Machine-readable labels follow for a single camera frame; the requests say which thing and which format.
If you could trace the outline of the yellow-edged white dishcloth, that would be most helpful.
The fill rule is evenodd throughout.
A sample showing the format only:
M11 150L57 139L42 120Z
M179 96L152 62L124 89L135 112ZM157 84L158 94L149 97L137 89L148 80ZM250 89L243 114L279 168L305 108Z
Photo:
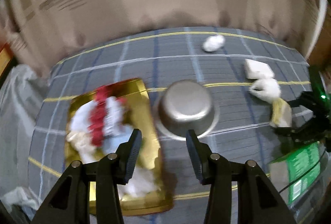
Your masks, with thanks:
M289 128L292 126L292 108L282 98L273 100L270 125L274 128Z

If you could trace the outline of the white sock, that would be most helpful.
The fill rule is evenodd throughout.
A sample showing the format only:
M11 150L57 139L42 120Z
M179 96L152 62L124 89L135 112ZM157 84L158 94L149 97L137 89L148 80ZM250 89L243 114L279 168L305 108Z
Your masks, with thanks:
M70 131L66 136L66 140L78 152L82 163L96 162L96 146L92 144L89 133Z

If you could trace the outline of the red and white cloth bag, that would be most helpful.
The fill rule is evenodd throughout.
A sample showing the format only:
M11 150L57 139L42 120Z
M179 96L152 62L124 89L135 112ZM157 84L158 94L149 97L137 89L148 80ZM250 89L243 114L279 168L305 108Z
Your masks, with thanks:
M97 88L92 100L77 109L69 130L88 134L91 144L96 147L102 146L105 138L120 135L128 106L124 97L116 97L113 93L114 87Z

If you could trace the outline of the light blue folded towel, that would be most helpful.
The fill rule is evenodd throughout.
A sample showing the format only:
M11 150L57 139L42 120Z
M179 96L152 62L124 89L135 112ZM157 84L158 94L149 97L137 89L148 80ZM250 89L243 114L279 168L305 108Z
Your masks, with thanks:
M129 140L132 131L133 127L131 125L124 125L119 135L105 137L102 145L102 152L105 155L116 152L121 143L125 143Z

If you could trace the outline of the gold metal tin box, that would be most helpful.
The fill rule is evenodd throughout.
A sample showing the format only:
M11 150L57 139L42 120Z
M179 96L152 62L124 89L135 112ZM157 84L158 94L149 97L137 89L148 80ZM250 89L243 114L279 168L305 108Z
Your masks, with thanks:
M128 184L118 189L122 214L139 216L170 210L173 207L173 194L164 183L161 145L143 80L133 78L107 86L114 87L114 96L124 97L127 100L128 111L123 125L131 125L133 129L140 129L142 133L142 144L133 177ZM104 156L102 146L97 148L96 160ZM78 152L67 141L65 160L67 165L80 160Z

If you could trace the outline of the steel bowl upside down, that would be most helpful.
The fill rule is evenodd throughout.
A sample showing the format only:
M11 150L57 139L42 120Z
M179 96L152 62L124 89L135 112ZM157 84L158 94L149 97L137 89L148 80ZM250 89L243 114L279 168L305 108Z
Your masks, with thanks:
M184 141L191 129L199 139L207 136L220 114L211 92L189 79L172 83L157 99L153 113L158 131L179 141Z

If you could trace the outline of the white fluffy cloth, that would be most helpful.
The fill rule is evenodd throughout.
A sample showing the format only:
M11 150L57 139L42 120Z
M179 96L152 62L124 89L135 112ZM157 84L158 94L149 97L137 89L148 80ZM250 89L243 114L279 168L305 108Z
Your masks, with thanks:
M269 104L281 97L281 88L273 78L256 80L248 91L253 96Z

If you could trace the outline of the grey plaid tablecloth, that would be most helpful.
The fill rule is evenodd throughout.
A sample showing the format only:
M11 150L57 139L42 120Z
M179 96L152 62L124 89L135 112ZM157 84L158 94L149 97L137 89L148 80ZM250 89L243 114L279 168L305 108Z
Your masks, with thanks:
M223 35L215 52L204 41ZM269 64L282 97L310 90L307 62L283 41L250 31L216 27L155 30L85 49L56 64L42 104L29 156L29 188L43 202L65 169L65 129L71 100L102 85L141 78L151 103L175 81L206 85L219 106L219 121L203 141L235 162L253 159L261 167L281 154L282 137L269 126L270 106L248 92L247 58Z

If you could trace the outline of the white foam block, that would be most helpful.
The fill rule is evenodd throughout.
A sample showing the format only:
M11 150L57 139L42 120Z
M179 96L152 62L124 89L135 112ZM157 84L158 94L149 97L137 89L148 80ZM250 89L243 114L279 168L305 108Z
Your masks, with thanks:
M271 67L263 62L246 59L244 69L247 79L270 79L274 78Z

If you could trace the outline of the green printed box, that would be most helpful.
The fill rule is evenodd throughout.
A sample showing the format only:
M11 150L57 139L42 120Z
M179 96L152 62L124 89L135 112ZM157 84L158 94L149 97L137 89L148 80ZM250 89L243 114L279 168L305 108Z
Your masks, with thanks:
M292 204L320 174L319 144L293 151L269 164L270 180L286 204Z

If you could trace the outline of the small white crumpled wad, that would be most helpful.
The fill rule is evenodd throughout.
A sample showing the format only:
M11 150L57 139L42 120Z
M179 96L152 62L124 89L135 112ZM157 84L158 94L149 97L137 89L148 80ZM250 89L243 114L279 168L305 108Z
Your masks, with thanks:
M204 41L202 49L207 53L212 53L222 48L224 43L225 38L223 35L210 36Z

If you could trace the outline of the translucent plastic cover sheet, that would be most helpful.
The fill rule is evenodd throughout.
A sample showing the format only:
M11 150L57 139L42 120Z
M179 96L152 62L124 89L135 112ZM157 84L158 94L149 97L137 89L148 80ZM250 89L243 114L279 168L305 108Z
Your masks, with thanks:
M28 189L28 157L47 91L47 81L26 64L14 67L1 87L1 200L8 210L39 207Z

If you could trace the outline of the beige leaf-pattern curtain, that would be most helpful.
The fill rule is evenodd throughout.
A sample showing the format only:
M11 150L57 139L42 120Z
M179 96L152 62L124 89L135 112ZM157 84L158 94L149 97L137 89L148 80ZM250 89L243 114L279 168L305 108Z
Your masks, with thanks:
M1 0L1 43L42 76L71 53L172 27L250 30L309 56L327 6L326 0Z

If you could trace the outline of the brown wooden door frame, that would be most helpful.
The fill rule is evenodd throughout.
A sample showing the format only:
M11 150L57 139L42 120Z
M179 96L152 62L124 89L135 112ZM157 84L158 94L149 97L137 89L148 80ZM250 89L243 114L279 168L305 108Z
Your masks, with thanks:
M321 70L326 69L330 65L330 47L331 47L331 20L330 20L330 4L328 3L325 20L315 44L311 52L308 63L313 66L318 66Z

